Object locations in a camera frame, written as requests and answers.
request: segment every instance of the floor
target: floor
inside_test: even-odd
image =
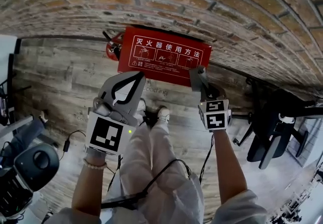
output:
[[[71,39],[25,39],[20,54],[15,59],[14,87],[32,85],[31,89],[15,95],[16,110],[21,115],[37,114],[49,110],[45,135],[56,140],[59,157],[68,134],[86,130],[88,107],[104,81],[117,73],[118,63],[105,56],[105,43]],[[226,89],[233,111],[248,112],[251,99],[245,96],[248,87],[245,78],[216,66],[208,68],[212,82]],[[188,87],[147,80],[143,94],[147,105],[156,109],[167,106],[172,114],[170,136],[178,158],[200,173],[211,143],[199,118],[199,94]],[[231,140],[241,139],[248,129],[245,120],[233,119],[227,132]],[[312,177],[313,169],[303,170],[289,153],[273,159],[266,170],[258,163],[247,162],[246,156],[252,137],[239,148],[233,145],[242,165],[249,189],[258,195],[258,203],[269,212],[282,205],[294,191],[301,191]],[[61,160],[60,169],[53,180],[42,190],[44,198],[54,211],[70,207],[73,191],[82,167],[84,137],[76,133],[71,146]],[[109,157],[108,167],[115,170],[116,158]],[[103,194],[113,174],[104,171]],[[205,196],[205,222],[210,222],[220,206],[215,152],[206,165],[202,188]]]

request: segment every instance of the black equipment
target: black equipment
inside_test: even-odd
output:
[[[54,148],[41,143],[20,153],[13,167],[0,169],[1,214],[16,219],[31,203],[33,192],[55,176],[59,165]]]
[[[314,101],[304,101],[290,92],[278,89],[271,94],[261,108],[255,81],[247,79],[246,82],[252,86],[254,113],[243,117],[251,125],[240,142],[234,139],[234,144],[241,146],[254,132],[255,137],[247,160],[249,162],[260,161],[259,168],[263,170],[272,158],[283,155],[293,135],[300,144],[296,153],[296,157],[299,157],[307,141],[308,131],[304,135],[296,131],[295,120],[297,117],[323,118],[323,107],[313,107]]]

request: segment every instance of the person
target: person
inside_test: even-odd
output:
[[[138,110],[145,110],[142,100]],[[164,107],[158,112],[158,121],[151,130],[146,123],[137,128],[106,199],[141,192],[176,158],[169,140],[169,120],[170,111]],[[247,189],[226,131],[213,131],[213,134],[222,205],[212,224],[265,223],[266,210],[255,204],[256,195]],[[147,196],[133,205],[134,208],[116,207],[111,210],[110,219],[104,218],[101,212],[103,169],[91,168],[104,165],[105,155],[90,150],[76,184],[72,207],[62,209],[45,223],[203,223],[204,200],[198,177],[192,173],[187,179],[178,161],[156,179]]]
[[[15,157],[26,150],[31,142],[45,130],[47,121],[45,111],[41,111],[39,117],[23,126],[10,143],[3,148],[0,165],[3,168],[13,166]]]

